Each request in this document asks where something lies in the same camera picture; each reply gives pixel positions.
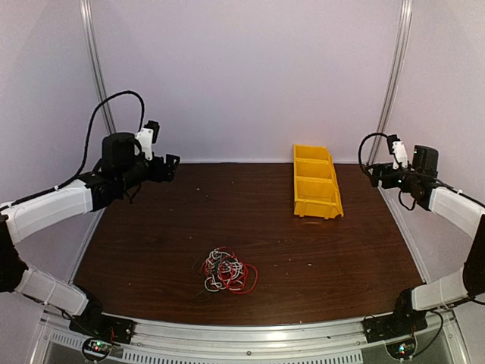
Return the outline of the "yellow three-compartment bin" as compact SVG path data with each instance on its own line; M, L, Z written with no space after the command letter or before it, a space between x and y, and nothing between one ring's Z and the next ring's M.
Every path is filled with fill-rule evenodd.
M336 170L323 146L293 146L294 215L334 219L343 217Z

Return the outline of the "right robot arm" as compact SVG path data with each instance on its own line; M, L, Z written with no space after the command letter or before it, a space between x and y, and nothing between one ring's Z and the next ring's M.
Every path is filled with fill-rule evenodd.
M362 168L371 185L410 194L413 206L446 219L472 239L467 259L457 272L400 293L388 326L394 334L402 335L426 312L472 301L484 294L484 204L437 178L436 149L416 145L409 161L402 141L397 140L392 142L390 155L390 163Z

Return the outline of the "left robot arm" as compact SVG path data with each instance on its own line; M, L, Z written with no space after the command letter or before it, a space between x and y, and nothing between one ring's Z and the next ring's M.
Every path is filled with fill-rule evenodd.
M146 181L172 181L180 157L157 157L152 150L156 140L157 133L150 127L138 133L113 133L103 139L102 157L93 171L34 197L3 204L1 291L17 292L79 316L80 325L93 337L104 335L109 329L108 318L89 307L87 293L23 261L15 246L58 222L104 209L118 199L133 199L129 190Z

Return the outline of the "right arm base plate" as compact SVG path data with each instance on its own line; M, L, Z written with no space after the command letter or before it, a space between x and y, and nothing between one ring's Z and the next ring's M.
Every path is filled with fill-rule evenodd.
M369 316L363 319L362 327L367 342L374 343L382 340L390 340L427 328L425 315L389 314L382 316Z

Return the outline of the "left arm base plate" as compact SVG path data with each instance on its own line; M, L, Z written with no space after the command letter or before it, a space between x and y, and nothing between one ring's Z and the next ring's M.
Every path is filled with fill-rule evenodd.
M102 315L96 323L88 323L87 320L74 317L70 320L69 329L110 343L130 344L135 325L136 323L130 319Z

